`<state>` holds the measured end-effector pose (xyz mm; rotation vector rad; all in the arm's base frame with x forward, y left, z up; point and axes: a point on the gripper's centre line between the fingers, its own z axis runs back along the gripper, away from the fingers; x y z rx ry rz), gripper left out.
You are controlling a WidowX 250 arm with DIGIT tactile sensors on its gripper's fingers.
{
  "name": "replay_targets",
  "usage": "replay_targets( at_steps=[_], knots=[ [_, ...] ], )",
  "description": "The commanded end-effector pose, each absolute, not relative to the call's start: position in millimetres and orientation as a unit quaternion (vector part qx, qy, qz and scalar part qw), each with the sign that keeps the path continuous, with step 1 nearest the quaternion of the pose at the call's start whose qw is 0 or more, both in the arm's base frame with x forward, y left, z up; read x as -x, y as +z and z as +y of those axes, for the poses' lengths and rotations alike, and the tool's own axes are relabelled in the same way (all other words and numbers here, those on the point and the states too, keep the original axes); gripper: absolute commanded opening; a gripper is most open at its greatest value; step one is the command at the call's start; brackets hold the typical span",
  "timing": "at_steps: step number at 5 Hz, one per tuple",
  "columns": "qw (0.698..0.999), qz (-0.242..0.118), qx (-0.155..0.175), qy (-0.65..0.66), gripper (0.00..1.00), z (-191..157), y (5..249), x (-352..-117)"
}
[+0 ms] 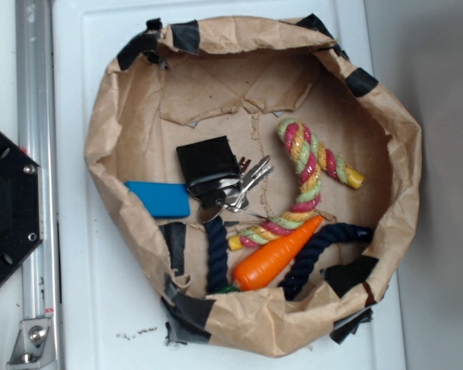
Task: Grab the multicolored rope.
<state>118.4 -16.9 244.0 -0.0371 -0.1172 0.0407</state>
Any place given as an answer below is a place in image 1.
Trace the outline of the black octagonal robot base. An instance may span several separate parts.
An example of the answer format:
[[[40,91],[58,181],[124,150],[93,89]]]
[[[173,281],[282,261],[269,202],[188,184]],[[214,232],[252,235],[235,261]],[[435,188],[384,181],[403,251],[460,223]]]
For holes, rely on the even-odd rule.
[[[0,287],[41,241],[39,166],[0,131]]]

